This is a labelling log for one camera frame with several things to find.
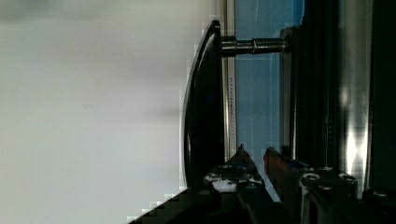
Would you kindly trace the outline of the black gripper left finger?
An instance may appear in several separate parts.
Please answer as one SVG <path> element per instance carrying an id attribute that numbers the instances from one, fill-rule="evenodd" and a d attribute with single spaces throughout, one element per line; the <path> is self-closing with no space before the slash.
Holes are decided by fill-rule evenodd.
<path id="1" fill-rule="evenodd" d="M 243 147 L 224 160 L 199 148 L 184 156 L 187 188 L 129 224 L 279 224 L 263 161 Z"/>

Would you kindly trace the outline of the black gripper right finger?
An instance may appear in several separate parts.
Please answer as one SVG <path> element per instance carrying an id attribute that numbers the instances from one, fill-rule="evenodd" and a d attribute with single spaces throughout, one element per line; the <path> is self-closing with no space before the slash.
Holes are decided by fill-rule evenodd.
<path id="1" fill-rule="evenodd" d="M 312 168 L 269 147 L 264 171 L 298 224 L 396 224 L 395 191 L 371 188 L 332 167 Z"/>

